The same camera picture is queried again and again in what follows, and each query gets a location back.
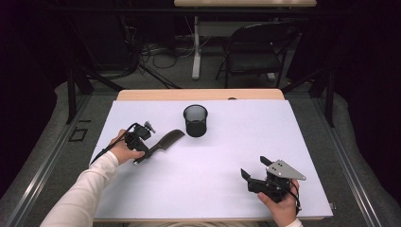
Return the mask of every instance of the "white tabletop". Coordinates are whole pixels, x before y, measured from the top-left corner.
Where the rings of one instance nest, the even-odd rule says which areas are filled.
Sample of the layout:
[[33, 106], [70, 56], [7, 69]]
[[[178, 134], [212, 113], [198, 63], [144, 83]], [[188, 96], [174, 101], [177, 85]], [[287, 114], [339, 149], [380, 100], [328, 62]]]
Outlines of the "white tabletop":
[[95, 221], [266, 220], [271, 213], [249, 192], [240, 169], [266, 177], [265, 156], [304, 174], [299, 218], [331, 217], [305, 141], [286, 100], [115, 101], [93, 157], [120, 129], [149, 121], [156, 130], [150, 148], [166, 133], [184, 129], [183, 110], [191, 104], [209, 112], [207, 133], [188, 135], [168, 150], [134, 166], [127, 162], [103, 192]]
[[316, 0], [174, 0], [176, 7], [315, 7]]

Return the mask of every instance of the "black mesh cup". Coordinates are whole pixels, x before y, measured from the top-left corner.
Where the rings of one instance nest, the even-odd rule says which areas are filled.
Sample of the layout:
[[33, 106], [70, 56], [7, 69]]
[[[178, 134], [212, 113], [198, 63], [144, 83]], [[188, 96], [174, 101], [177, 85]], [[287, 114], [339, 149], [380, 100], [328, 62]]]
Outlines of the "black mesh cup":
[[206, 133], [207, 110], [201, 105], [191, 105], [183, 111], [186, 133], [192, 137], [201, 137]]

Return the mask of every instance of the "gray carpet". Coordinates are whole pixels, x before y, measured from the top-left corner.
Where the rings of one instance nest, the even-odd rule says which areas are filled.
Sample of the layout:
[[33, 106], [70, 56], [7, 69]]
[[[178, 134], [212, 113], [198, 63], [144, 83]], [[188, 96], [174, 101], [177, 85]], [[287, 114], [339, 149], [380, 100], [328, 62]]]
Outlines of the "gray carpet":
[[[223, 78], [215, 80], [221, 61], [218, 48], [211, 44], [202, 49], [199, 80], [191, 78], [192, 60], [191, 57], [179, 58], [172, 67], [157, 69], [152, 63], [152, 58], [150, 58], [147, 65], [183, 88], [223, 88]], [[163, 54], [155, 59], [157, 65], [163, 64], [164, 66], [169, 66], [174, 61], [171, 56]], [[134, 74], [128, 77], [114, 81], [128, 89], [165, 88], [162, 83], [147, 73], [141, 73], [140, 70], [135, 71]], [[40, 188], [42, 191], [39, 197], [32, 203], [31, 207], [27, 208], [24, 213], [26, 214], [25, 217], [17, 217], [21, 219], [21, 226], [39, 226], [54, 203], [75, 182], [79, 173], [87, 167], [108, 111], [116, 97], [116, 92], [113, 92], [107, 86], [97, 81], [93, 81], [93, 84], [96, 91], [92, 96], [89, 98], [78, 96], [78, 99], [86, 100], [84, 102], [85, 105], [80, 108], [76, 121], [70, 126], [71, 130], [65, 136], [66, 141], [59, 148], [60, 155], [55, 160], [54, 168], [51, 169], [51, 174], [46, 179], [44, 187]], [[272, 81], [256, 76], [230, 79], [230, 87], [232, 88], [271, 87], [272, 84]], [[287, 85], [287, 80], [283, 79], [282, 87], [285, 85]], [[319, 99], [310, 99], [305, 92], [307, 88], [308, 84], [305, 84], [295, 89], [286, 95], [286, 99], [290, 101], [293, 108], [327, 198], [337, 208], [333, 210], [334, 217], [325, 218], [321, 221], [304, 221], [304, 225], [369, 226], [357, 203], [355, 191], [352, 190], [344, 176], [344, 171], [336, 156], [336, 147], [325, 127], [326, 123], [320, 117], [322, 112], [319, 103], [321, 101]], [[51, 121], [19, 176], [0, 201], [0, 226], [6, 226], [9, 217], [12, 217], [13, 212], [15, 212], [14, 209], [18, 207], [18, 203], [24, 197], [26, 189], [32, 179], [35, 178], [35, 174], [40, 170], [41, 164], [53, 152], [55, 145], [60, 142], [60, 137], [65, 132], [65, 121], [67, 119], [66, 85], [60, 86], [57, 89], [57, 93], [59, 96], [58, 105]], [[336, 132], [347, 151], [358, 178], [366, 189], [367, 197], [371, 199], [372, 206], [382, 226], [399, 226], [398, 223], [401, 222], [400, 208], [381, 188], [375, 178], [375, 174], [360, 156], [355, 144], [352, 125], [349, 121], [347, 105], [340, 96], [335, 96], [334, 116]], [[78, 130], [74, 136], [72, 136], [73, 130]], [[83, 130], [87, 131], [83, 141], [75, 141], [81, 138]], [[95, 224], [95, 226], [121, 225]]]

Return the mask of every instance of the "white table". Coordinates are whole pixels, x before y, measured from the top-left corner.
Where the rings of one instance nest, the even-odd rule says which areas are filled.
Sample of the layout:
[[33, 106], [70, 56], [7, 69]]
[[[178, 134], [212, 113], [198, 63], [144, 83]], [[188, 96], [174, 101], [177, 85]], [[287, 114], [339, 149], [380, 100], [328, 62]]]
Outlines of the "white table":
[[[270, 94], [274, 99], [266, 99]], [[200, 138], [186, 135], [138, 166], [132, 162], [120, 166], [116, 179], [103, 192], [95, 221], [271, 219], [240, 174], [243, 168], [253, 178], [266, 177], [260, 156], [282, 159], [307, 177], [300, 181], [303, 210], [299, 218], [331, 217], [294, 114], [279, 95], [276, 89], [122, 92], [110, 110], [93, 157], [117, 131], [135, 122], [149, 121], [156, 130], [145, 141], [148, 147], [169, 131], [185, 131], [183, 110], [194, 103], [209, 112], [207, 133]], [[232, 96], [239, 99], [224, 98]], [[184, 100], [171, 100], [174, 97]]]
[[[233, 8], [307, 8], [315, 7], [316, 0], [174, 0], [176, 7], [190, 7], [190, 8], [202, 8], [202, 7], [233, 7]], [[230, 22], [218, 22], [215, 25], [206, 23], [206, 29], [201, 31], [201, 25], [199, 17], [195, 16], [194, 24], [194, 36], [195, 36], [195, 56], [194, 66], [192, 69], [192, 79], [200, 78], [201, 70], [201, 50], [200, 50], [200, 36], [209, 36], [210, 31], [207, 29], [211, 28], [213, 36], [230, 36], [238, 26], [245, 26], [241, 23], [230, 23]]]

